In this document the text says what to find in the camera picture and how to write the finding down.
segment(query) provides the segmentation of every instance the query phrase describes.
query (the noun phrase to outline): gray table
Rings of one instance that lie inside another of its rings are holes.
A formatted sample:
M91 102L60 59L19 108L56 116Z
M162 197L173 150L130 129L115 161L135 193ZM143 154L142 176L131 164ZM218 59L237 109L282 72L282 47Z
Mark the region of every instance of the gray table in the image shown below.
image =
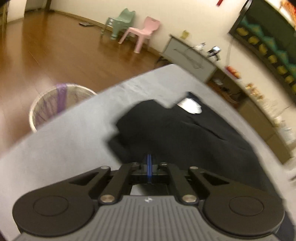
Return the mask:
M105 140L114 122L133 104L156 99L166 107L192 91L251 143L262 166L291 212L295 193L274 154L246 121L211 89L176 65L127 80L66 111L21 140L0 159L0 230L10 241L18 234L14 202L23 194L102 165L120 166Z

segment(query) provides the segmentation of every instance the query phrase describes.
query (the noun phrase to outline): green chair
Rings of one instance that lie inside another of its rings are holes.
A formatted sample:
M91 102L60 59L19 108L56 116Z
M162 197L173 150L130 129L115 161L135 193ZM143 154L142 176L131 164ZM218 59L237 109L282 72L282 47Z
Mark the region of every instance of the green chair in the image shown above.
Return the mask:
M127 8L124 9L117 18L108 18L105 24L105 27L101 30L101 35L104 34L107 26L112 27L111 40L116 40L118 33L122 29L128 29L133 24L133 18L135 17L136 12L130 12Z

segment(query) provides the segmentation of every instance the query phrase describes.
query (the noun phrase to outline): plastic chair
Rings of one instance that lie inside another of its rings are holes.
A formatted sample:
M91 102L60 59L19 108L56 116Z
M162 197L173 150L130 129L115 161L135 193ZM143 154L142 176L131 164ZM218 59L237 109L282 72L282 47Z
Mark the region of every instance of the plastic chair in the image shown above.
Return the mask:
M105 24L105 27L101 30L101 35L104 34L107 26L113 27L111 40L116 40L118 33L122 29L128 29L132 26L133 18L135 17L136 12L130 12L127 8L124 9L117 18L108 18Z
M145 41L145 39L148 39L148 41L151 38L151 35L153 34L153 32L155 30L157 30L160 26L160 21L151 18L151 17L147 17L144 21L144 28L143 29L137 29L137 28L128 28L128 30L124 33L124 35L122 36L122 38L120 39L120 41L118 42L119 44L122 44L122 42L125 40L125 38L127 37L127 35L129 33L133 33L135 35L138 35L138 41L135 47L135 53L140 53L142 45Z

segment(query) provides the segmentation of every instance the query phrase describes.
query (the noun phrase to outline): white paper tag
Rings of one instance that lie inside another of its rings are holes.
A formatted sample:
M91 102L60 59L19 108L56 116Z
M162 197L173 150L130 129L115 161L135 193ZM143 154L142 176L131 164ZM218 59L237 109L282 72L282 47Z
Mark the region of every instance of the white paper tag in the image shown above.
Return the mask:
M177 105L191 114L200 114L202 112L202 107L193 99L185 98Z

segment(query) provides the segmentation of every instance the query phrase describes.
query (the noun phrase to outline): white logo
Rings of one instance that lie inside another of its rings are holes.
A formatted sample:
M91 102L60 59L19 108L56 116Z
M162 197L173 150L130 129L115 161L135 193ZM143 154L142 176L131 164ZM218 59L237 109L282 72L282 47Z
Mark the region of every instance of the white logo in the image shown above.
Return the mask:
M147 203L150 203L153 201L153 199L151 197L148 197L148 198L145 198L144 201Z

